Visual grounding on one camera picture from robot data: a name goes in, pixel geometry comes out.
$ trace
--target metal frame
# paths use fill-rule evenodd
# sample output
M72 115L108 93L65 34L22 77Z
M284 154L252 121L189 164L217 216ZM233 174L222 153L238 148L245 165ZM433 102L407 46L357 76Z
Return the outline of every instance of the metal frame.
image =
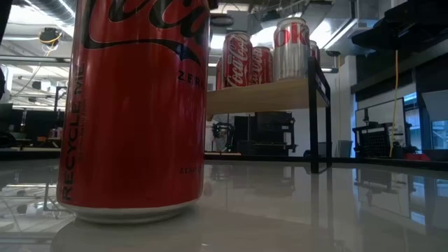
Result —
M331 167L332 142L331 142L331 103L330 86L323 75L322 69L315 57L308 58L308 102L309 102L309 145L311 151L311 173L319 173L319 151L317 130L317 94L326 103L325 108L325 135L326 135L326 162L327 168Z
M67 89L67 87L56 87L56 97L55 97L55 112L57 112L57 103L60 100L59 97L59 90L61 89Z

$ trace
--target overhead duct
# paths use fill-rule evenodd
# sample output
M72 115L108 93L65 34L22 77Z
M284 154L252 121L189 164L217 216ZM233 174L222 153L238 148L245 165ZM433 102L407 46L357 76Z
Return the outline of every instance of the overhead duct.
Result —
M51 17L59 28L73 37L76 0L16 0L13 4L31 6L41 14Z

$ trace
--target coca-cola can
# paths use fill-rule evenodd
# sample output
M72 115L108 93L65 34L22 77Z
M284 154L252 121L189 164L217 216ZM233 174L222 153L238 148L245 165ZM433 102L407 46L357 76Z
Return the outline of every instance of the coca-cola can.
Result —
M224 88L246 87L251 83L252 43L242 31L227 34L223 47Z
M306 78L309 51L305 20L290 17L280 21L274 32L274 79Z
M218 63L216 63L216 90L223 89L223 65L221 63L222 58L218 59Z
M272 54L265 46L256 46L252 49L252 81L251 85L271 83Z
M309 49L311 50L311 56L315 57L319 65L321 64L321 51L317 46L317 42L309 41Z
M206 0L78 0L62 206L85 221L140 223L200 197L209 16Z

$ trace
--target shelf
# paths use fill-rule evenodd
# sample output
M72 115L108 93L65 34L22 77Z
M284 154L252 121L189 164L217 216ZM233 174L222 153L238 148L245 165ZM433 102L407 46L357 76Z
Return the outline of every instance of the shelf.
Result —
M317 107L328 105L322 90L317 92ZM308 79L280 80L248 87L229 87L207 92L207 116L308 109Z

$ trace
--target silver can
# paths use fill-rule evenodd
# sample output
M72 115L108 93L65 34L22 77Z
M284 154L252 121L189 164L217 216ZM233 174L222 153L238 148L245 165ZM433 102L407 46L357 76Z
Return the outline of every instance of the silver can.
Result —
M311 56L315 57L319 65L321 64L321 50L317 46L317 42L309 41L309 49L311 50Z
M306 78L309 28L300 17L280 21L274 32L274 79Z

